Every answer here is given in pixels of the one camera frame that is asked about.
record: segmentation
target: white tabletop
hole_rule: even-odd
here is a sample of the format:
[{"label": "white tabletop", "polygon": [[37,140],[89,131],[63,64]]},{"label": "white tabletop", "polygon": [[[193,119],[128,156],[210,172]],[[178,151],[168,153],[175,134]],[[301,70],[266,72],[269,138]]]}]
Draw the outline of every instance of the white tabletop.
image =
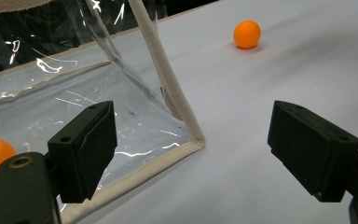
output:
[{"label": "white tabletop", "polygon": [[[257,21],[254,49],[238,22]],[[81,223],[350,223],[311,197],[267,144],[273,102],[303,105],[358,137],[358,1],[221,0],[159,24],[207,147]]]}]

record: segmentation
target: clear plastic bag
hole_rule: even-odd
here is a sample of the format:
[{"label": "clear plastic bag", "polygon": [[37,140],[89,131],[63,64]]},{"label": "clear plastic bag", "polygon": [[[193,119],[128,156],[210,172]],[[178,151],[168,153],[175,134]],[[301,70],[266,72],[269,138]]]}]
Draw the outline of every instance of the clear plastic bag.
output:
[{"label": "clear plastic bag", "polygon": [[[154,1],[144,1],[144,6],[156,21]],[[172,99],[144,35],[126,0],[0,8],[0,138],[17,153],[46,153],[49,138],[83,108],[113,100],[118,146],[99,189],[137,171],[145,174],[136,177],[142,182],[155,172],[139,173],[146,164],[162,170],[174,163],[161,164],[161,156],[195,137],[186,120],[172,116],[175,106],[166,104]],[[201,147],[188,147],[174,158]]]}]

